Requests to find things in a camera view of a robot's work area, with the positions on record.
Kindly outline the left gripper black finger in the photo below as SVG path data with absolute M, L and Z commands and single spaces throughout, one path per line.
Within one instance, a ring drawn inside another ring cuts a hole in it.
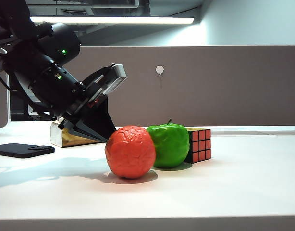
M 107 141 L 107 138 L 92 130 L 90 127 L 86 126 L 81 121 L 73 123 L 72 121 L 65 119 L 64 127 L 68 130 L 70 134 L 75 136 L 88 138 L 96 141 Z
M 116 131 L 108 113 L 106 95 L 100 95 L 85 105 L 82 129 L 88 136 L 98 141 L 108 141 L 110 135 Z

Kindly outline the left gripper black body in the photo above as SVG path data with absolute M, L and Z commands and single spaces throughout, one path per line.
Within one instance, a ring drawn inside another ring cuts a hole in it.
M 107 96 L 107 81 L 75 82 L 73 80 L 57 80 L 53 87 L 53 111 L 63 120 L 58 125 L 64 129 L 64 120 L 73 123 L 82 122 L 85 105 L 100 95 Z

